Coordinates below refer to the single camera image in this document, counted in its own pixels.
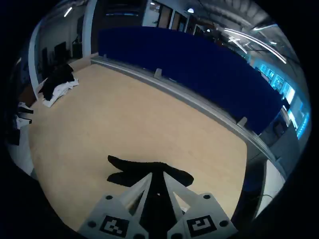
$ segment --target white wall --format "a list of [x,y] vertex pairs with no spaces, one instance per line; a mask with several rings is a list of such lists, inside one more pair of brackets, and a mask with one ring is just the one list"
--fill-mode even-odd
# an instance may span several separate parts
[[54,47],[62,42],[66,42],[67,50],[72,52],[72,42],[77,37],[77,20],[84,15],[85,6],[72,9],[66,16],[61,15],[58,18],[46,22],[41,27],[39,33],[39,58],[42,62],[42,50],[47,48],[48,61],[50,63],[50,54],[54,52]]
[[97,0],[89,0],[85,9],[82,29],[82,56],[91,55],[92,22]]
[[38,36],[39,29],[40,29],[40,25],[41,25],[41,21],[37,24],[37,26],[35,27],[35,29],[32,32],[31,39],[29,42],[29,50],[28,50],[29,74],[30,74],[32,89],[33,89],[33,92],[34,92],[36,99],[38,99],[36,88],[38,87],[39,82],[37,79],[37,70],[36,70],[34,56],[35,56],[35,54],[37,54],[35,52],[35,43],[37,41],[37,36]]
[[[164,4],[167,7],[173,9],[173,11],[179,12],[181,15],[183,15],[187,19],[189,18],[189,13],[184,12],[184,10],[187,10],[186,9],[187,1],[184,1],[184,0],[156,0],[156,1],[158,3]],[[152,13],[154,11],[150,10],[150,2],[151,2],[151,0],[148,0],[148,2],[146,4],[146,9],[145,9],[145,14],[144,14],[142,26],[154,26],[154,24],[152,24],[152,22],[157,20],[157,19],[154,20],[155,14]],[[174,18],[174,12],[173,12],[172,17],[171,17],[170,27],[172,25],[173,18]]]

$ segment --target blue partition wall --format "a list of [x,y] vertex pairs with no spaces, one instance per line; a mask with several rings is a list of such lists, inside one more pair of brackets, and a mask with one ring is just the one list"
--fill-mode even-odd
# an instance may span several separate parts
[[228,48],[187,33],[157,27],[121,27],[100,32],[100,56],[162,74],[217,104],[260,134],[282,107],[275,91]]

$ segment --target black fabric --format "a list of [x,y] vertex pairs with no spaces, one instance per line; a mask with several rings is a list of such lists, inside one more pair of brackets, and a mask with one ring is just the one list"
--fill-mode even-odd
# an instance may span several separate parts
[[187,172],[173,168],[166,163],[151,162],[151,163],[138,163],[122,159],[118,159],[109,155],[108,161],[116,168],[123,172],[111,174],[108,177],[109,182],[113,182],[122,186],[131,187],[144,178],[150,172],[153,173],[153,179],[156,180],[158,174],[167,172],[175,180],[183,184],[185,187],[191,185],[194,178]]
[[167,172],[184,186],[193,183],[194,178],[187,172],[165,163],[137,163],[108,156],[108,161],[123,172],[111,174],[109,182],[131,187],[150,172],[151,185],[148,191],[140,225],[149,233],[149,238],[166,238],[167,232],[176,224],[176,218],[165,184],[163,172]]
[[54,88],[66,82],[74,81],[72,75],[73,69],[68,64],[65,64],[56,69],[51,76],[44,82],[39,93],[43,93],[46,100],[51,100]]

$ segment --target window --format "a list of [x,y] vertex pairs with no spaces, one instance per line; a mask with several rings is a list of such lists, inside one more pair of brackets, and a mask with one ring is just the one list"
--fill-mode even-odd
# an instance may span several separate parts
[[261,67],[260,67],[260,71],[262,72],[262,73],[266,73],[266,69],[267,69],[267,67],[265,66],[265,65],[262,65]]
[[[273,71],[268,71],[268,77],[272,75],[274,76],[274,72]],[[279,75],[276,75],[275,79],[272,81],[272,88],[274,88],[275,90],[277,90],[278,92],[281,91],[283,85],[284,85],[285,81],[283,78],[281,78]]]

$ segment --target screw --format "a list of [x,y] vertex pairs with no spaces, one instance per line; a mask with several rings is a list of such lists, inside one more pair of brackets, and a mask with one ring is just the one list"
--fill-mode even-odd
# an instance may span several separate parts
[[89,222],[87,223],[87,225],[88,225],[89,227],[91,227],[91,228],[94,228],[94,227],[96,227],[96,222],[95,222],[95,221],[89,221]]

